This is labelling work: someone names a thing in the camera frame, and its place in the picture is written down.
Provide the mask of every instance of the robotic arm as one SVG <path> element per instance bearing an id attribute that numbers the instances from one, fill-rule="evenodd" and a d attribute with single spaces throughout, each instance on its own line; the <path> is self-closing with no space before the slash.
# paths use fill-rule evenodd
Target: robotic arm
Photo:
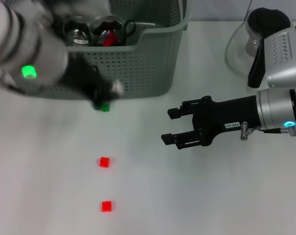
<path id="1" fill-rule="evenodd" d="M 221 103 L 205 96 L 168 110 L 171 119 L 193 115 L 194 131 L 162 135 L 166 145 L 176 144 L 178 149 L 209 146 L 218 134 L 238 130 L 242 140 L 255 130 L 296 136 L 296 27 L 271 35 L 260 48 L 248 84 L 259 87 L 265 75 L 270 88 Z"/>
<path id="2" fill-rule="evenodd" d="M 49 14 L 42 16 L 49 19 Z M 46 25 L 30 21 L 1 2 L 0 68 L 12 76 L 19 89 L 62 84 L 84 94 L 96 109 L 123 95 L 119 81 L 106 81 L 83 58 L 70 55 Z"/>

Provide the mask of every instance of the perforated basket wall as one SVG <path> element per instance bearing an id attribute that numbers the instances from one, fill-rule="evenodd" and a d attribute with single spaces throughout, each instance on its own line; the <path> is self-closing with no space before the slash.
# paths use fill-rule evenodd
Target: perforated basket wall
<path id="1" fill-rule="evenodd" d="M 14 5 L 16 0 L 7 0 Z M 97 65 L 107 79 L 120 79 L 125 98 L 162 95 L 172 85 L 184 27 L 190 17 L 188 0 L 111 0 L 112 12 L 123 19 L 162 25 L 145 29 L 135 45 L 125 47 L 69 47 L 71 53 Z M 63 88 L 45 89 L 40 97 L 79 99 Z"/>

